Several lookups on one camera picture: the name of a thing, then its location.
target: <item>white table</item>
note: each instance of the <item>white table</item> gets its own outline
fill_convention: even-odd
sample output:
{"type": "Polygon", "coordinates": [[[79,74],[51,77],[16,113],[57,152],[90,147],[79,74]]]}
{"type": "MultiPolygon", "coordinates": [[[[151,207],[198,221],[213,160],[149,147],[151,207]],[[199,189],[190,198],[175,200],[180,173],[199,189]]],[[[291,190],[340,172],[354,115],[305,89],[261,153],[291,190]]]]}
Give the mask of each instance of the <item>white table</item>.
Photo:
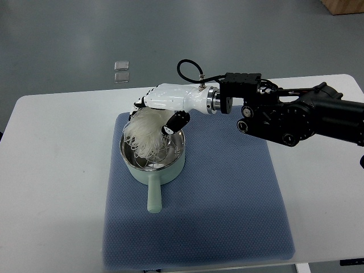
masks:
{"type": "MultiPolygon", "coordinates": [[[[345,100],[364,102],[348,75],[272,81],[283,88],[326,81],[345,100]]],[[[102,272],[114,122],[148,90],[35,95],[16,103],[0,142],[0,272],[102,272]]],[[[296,247],[285,263],[364,257],[364,149],[319,135],[294,148],[268,146],[296,247]]]]}

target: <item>small clear object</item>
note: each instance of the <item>small clear object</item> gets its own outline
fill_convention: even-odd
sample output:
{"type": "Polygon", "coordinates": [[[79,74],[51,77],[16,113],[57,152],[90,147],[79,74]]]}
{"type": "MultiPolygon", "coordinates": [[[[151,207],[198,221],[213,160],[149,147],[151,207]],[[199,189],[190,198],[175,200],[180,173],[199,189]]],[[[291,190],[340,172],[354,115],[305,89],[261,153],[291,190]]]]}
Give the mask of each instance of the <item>small clear object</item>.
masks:
{"type": "Polygon", "coordinates": [[[129,69],[129,61],[117,61],[117,62],[115,62],[115,67],[114,67],[115,71],[128,70],[128,69],[129,69]]]}
{"type": "Polygon", "coordinates": [[[119,72],[115,73],[115,83],[119,82],[128,82],[129,81],[129,72],[119,72]]]}

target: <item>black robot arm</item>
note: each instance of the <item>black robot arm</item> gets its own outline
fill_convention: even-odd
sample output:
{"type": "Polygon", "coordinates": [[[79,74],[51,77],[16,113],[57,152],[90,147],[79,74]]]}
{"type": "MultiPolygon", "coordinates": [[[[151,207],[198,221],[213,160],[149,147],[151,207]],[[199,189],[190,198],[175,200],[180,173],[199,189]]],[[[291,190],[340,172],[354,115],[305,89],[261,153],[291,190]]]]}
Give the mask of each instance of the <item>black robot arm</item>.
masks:
{"type": "MultiPolygon", "coordinates": [[[[314,134],[336,138],[364,146],[364,104],[342,100],[342,93],[325,82],[312,88],[283,89],[260,73],[227,73],[200,81],[185,80],[203,84],[215,80],[220,89],[213,95],[212,108],[229,114],[233,98],[243,98],[243,118],[237,122],[238,129],[286,146],[293,147],[300,140],[314,134]],[[282,102],[282,97],[298,97],[282,102]]],[[[361,159],[364,168],[364,156],[361,159]]]]}

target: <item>pot handle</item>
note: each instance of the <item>pot handle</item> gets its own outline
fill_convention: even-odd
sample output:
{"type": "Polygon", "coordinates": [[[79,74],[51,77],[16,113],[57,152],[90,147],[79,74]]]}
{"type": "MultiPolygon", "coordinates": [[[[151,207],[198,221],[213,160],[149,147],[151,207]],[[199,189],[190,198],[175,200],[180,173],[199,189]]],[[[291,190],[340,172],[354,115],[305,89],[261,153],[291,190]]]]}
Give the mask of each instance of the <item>pot handle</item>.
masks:
{"type": "Polygon", "coordinates": [[[158,175],[151,175],[148,178],[147,209],[150,213],[159,213],[162,210],[162,194],[158,175]]]}

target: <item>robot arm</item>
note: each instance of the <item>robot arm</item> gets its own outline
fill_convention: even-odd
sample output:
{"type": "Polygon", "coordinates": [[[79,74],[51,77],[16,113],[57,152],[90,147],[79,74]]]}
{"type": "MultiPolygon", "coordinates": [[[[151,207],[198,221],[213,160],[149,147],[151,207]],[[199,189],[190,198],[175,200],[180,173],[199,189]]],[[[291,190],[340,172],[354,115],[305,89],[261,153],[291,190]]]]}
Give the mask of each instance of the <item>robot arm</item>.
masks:
{"type": "Polygon", "coordinates": [[[161,84],[135,104],[136,108],[148,106],[177,111],[162,128],[163,134],[182,129],[189,122],[188,112],[192,109],[205,114],[214,114],[217,110],[229,114],[233,98],[243,98],[243,118],[237,122],[242,133],[290,147],[314,134],[364,146],[364,104],[341,100],[342,93],[325,82],[312,88],[283,89],[262,79],[259,73],[227,73],[203,79],[202,69],[190,60],[180,61],[177,72],[200,87],[161,84]],[[199,69],[199,81],[182,75],[180,66],[185,62],[199,69]],[[218,82],[220,88],[204,86],[211,80],[218,82]],[[298,96],[298,99],[281,102],[280,98],[289,96],[298,96]]]}

